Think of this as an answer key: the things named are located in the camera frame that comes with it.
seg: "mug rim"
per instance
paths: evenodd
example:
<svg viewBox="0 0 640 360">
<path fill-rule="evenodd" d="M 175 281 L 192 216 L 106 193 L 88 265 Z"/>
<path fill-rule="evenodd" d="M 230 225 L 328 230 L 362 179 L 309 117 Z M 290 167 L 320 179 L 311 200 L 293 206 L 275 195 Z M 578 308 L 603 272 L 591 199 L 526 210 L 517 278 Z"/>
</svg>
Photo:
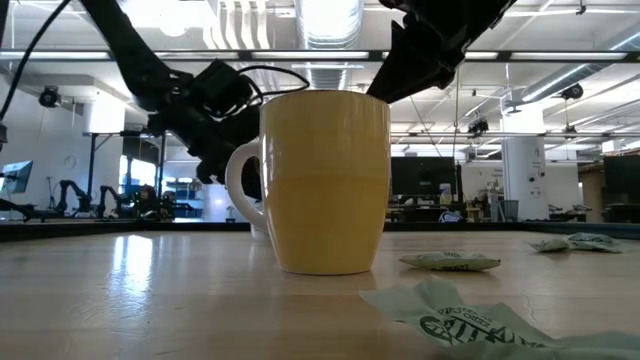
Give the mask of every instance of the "mug rim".
<svg viewBox="0 0 640 360">
<path fill-rule="evenodd" d="M 290 97 L 290 96 L 295 96 L 295 95 L 301 95 L 304 93 L 349 93 L 349 94 L 354 94 L 354 95 L 359 95 L 359 96 L 363 96 L 372 100 L 375 100 L 376 102 L 380 102 L 384 105 L 386 105 L 387 107 L 389 107 L 389 104 L 387 104 L 385 101 L 382 101 L 380 99 L 378 99 L 375 96 L 369 95 L 369 94 L 365 94 L 365 93 L 361 93 L 361 92 L 357 92 L 357 91 L 351 91 L 351 90 L 330 90 L 330 89 L 311 89 L 311 90 L 301 90 L 301 91 L 295 91 L 295 92 L 291 92 L 291 93 L 286 93 L 286 94 L 282 94 L 276 98 L 273 98 L 269 101 L 267 101 L 264 106 L 267 106 L 275 101 L 277 101 L 278 99 L 283 99 L 286 97 Z"/>
</svg>

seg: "table surface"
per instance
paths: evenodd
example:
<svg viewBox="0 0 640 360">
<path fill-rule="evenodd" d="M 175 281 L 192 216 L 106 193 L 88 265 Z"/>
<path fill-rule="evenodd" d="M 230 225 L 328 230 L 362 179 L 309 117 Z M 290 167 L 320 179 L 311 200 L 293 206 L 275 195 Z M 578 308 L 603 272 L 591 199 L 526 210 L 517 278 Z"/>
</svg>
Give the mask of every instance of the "table surface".
<svg viewBox="0 0 640 360">
<path fill-rule="evenodd" d="M 486 273 L 438 273 L 471 304 L 504 302 L 551 336 L 640 334 L 640 243 L 625 254 L 536 254 L 552 235 L 386 233 L 371 272 L 284 273 L 248 233 L 99 235 L 0 244 L 3 359 L 443 359 L 359 290 L 429 273 L 423 251 L 482 252 Z"/>
</svg>

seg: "yellow mug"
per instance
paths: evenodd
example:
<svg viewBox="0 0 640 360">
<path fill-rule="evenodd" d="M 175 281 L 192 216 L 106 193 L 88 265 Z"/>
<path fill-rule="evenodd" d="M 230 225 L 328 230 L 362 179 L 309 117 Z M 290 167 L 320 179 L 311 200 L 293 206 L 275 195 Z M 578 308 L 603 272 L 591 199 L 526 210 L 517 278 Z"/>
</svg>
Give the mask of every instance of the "yellow mug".
<svg viewBox="0 0 640 360">
<path fill-rule="evenodd" d="M 226 183 L 238 211 L 268 229 L 284 271 L 371 268 L 388 201 L 390 118 L 385 102 L 347 91 L 297 92 L 264 105 L 259 142 L 233 153 Z M 262 211 L 242 191 L 242 168 L 254 156 Z"/>
</svg>

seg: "mug handle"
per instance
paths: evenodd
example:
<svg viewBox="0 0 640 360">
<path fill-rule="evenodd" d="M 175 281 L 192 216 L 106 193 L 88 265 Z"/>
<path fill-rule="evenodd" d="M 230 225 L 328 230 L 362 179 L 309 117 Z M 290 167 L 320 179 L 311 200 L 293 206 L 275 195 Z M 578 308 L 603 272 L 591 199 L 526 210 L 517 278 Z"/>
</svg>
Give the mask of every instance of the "mug handle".
<svg viewBox="0 0 640 360">
<path fill-rule="evenodd" d="M 227 163 L 225 182 L 231 202 L 238 209 L 238 212 L 254 226 L 267 231 L 267 217 L 264 212 L 259 211 L 249 203 L 242 189 L 242 169 L 247 160 L 254 156 L 260 158 L 259 143 L 244 144 L 237 148 L 229 158 L 229 163 Z"/>
</svg>

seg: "black monitor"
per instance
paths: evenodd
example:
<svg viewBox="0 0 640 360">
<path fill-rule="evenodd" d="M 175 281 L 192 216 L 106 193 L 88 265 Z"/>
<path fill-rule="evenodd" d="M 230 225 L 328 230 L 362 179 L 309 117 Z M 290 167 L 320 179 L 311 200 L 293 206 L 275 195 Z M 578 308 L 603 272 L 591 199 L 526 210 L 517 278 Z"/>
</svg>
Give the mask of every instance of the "black monitor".
<svg viewBox="0 0 640 360">
<path fill-rule="evenodd" d="M 2 167 L 3 178 L 2 189 L 0 192 L 8 192 L 11 194 L 19 194 L 27 191 L 27 183 L 33 161 L 23 161 L 15 164 L 7 164 Z"/>
<path fill-rule="evenodd" d="M 450 184 L 451 194 L 456 194 L 453 157 L 391 158 L 393 195 L 439 195 L 440 184 Z"/>
<path fill-rule="evenodd" d="M 640 193 L 640 156 L 605 156 L 604 176 L 610 194 Z"/>
</svg>

